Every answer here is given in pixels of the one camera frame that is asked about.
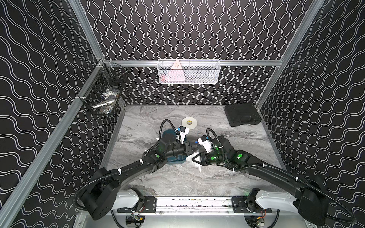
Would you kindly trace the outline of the white wipe cloth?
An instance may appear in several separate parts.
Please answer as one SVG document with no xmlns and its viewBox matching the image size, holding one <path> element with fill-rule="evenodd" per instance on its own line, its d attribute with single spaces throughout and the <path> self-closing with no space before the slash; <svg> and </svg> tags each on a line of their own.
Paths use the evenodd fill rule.
<svg viewBox="0 0 365 228">
<path fill-rule="evenodd" d="M 188 157 L 186 157 L 186 161 L 190 162 L 195 168 L 198 168 L 199 172 L 201 173 L 202 161 L 201 161 L 201 156 L 200 156 L 199 152 L 195 152 L 192 155 L 189 155 Z"/>
</svg>

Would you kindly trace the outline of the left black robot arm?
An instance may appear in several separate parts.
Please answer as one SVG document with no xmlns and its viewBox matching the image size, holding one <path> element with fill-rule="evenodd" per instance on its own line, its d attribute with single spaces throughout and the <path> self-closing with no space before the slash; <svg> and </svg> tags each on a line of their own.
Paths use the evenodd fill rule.
<svg viewBox="0 0 365 228">
<path fill-rule="evenodd" d="M 93 220 L 108 214 L 115 204 L 120 188 L 144 175 L 156 172 L 165 166 L 170 157 L 189 156 L 201 146 L 197 142 L 180 142 L 178 135 L 161 137 L 153 146 L 142 153 L 141 159 L 121 168 L 101 168 L 87 184 L 73 196 L 73 206 L 87 211 Z"/>
</svg>

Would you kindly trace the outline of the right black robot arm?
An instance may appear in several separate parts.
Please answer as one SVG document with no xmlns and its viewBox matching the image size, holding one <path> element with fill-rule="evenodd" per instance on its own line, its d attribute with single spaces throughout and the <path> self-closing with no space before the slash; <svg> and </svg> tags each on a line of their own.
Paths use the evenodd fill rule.
<svg viewBox="0 0 365 228">
<path fill-rule="evenodd" d="M 266 163 L 258 157 L 236 150 L 223 136 L 214 139 L 203 136 L 194 143 L 185 143 L 186 155 L 200 166 L 217 165 L 232 172 L 241 172 L 263 179 L 285 191 L 285 196 L 273 196 L 253 189 L 246 198 L 249 211 L 277 209 L 298 213 L 303 219 L 322 226 L 326 220 L 355 224 L 354 213 L 331 197 L 321 179 L 304 178 Z"/>
</svg>

